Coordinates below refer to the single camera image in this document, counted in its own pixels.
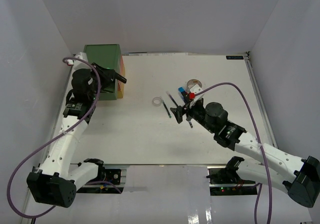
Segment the green drawer box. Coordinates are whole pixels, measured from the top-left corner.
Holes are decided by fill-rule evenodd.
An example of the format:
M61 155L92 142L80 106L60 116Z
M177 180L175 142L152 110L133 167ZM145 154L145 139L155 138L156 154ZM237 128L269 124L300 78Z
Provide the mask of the green drawer box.
M88 62L96 64L98 70L114 70L121 75L121 48L119 44L87 44L83 49ZM118 98L118 80L113 82L101 78L100 101L114 101Z

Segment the blue highlighter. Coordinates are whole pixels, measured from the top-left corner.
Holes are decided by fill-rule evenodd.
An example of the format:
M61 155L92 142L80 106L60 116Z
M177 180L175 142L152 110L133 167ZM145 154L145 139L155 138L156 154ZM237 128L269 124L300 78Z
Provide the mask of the blue highlighter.
M188 93L182 86L178 88L178 94L185 104L189 102Z

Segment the green highlighter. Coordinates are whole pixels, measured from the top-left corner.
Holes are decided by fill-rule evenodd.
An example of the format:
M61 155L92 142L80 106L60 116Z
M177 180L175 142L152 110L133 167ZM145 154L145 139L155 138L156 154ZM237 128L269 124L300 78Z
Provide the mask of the green highlighter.
M127 83L127 79L121 74L117 73L114 69L107 69L107 76L111 81L118 80L123 84Z

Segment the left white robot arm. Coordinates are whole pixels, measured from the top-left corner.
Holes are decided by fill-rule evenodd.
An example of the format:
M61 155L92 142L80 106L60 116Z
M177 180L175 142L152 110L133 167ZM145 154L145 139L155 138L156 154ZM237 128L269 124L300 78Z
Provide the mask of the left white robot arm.
M73 72L72 88L66 95L62 113L59 131L62 136L52 143L38 171L29 173L27 177L27 186L37 203L68 208L82 186L105 180L104 162L97 158L87 158L74 170L69 170L80 137L95 111L92 104L98 89L104 89L115 81L113 70L96 63L92 65L94 70L80 68Z

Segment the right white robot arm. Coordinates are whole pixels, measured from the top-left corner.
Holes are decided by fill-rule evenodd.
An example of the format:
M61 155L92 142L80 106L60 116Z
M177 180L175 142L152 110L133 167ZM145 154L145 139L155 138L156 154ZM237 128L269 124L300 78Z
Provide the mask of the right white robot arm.
M306 208L313 208L320 194L320 162L313 156L302 158L291 155L269 144L260 144L243 127L228 120L228 112L218 102L171 108L176 121L183 116L193 119L213 134L222 147L251 157L256 162L233 157L226 166L226 179L236 184L249 180L270 185Z

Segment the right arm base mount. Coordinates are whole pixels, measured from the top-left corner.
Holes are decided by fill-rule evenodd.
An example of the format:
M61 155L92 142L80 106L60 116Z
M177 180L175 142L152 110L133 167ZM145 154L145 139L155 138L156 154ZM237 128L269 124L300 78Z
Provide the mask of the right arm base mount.
M224 166L208 166L207 176L212 197L256 196L258 187L254 181L228 176Z

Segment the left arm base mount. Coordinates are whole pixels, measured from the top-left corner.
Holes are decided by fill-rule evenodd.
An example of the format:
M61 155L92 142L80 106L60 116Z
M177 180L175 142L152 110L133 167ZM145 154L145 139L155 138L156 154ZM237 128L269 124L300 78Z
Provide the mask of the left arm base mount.
M121 194L126 183L127 171L120 168L107 168L104 171L103 182L85 185L79 194Z

